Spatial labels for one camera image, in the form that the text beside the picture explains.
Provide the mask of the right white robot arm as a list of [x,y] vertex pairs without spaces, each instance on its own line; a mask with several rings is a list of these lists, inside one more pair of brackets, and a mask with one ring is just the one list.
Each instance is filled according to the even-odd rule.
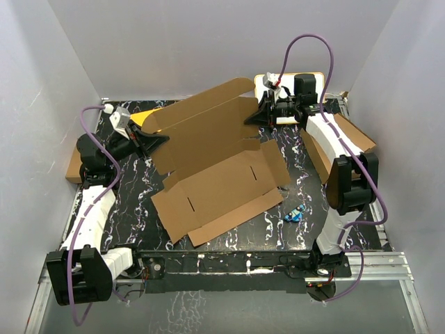
[[259,106],[245,123],[262,127],[295,124],[330,165],[324,182],[329,205],[326,220],[308,260],[301,266],[326,276],[341,266],[352,226],[377,198],[378,158],[356,145],[335,115],[325,110],[315,74],[296,74],[291,81],[284,81],[280,75],[268,72],[254,82]]

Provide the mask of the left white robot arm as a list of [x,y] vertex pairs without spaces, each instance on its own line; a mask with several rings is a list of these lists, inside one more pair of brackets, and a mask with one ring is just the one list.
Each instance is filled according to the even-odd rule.
[[168,139],[159,132],[146,134],[135,122],[115,130],[107,142],[95,134],[78,138],[81,206],[60,249],[46,258],[59,305],[107,301],[122,272],[130,278],[142,273],[144,262],[130,248],[118,246],[102,253],[102,234],[120,186],[119,161],[133,154],[146,159]]

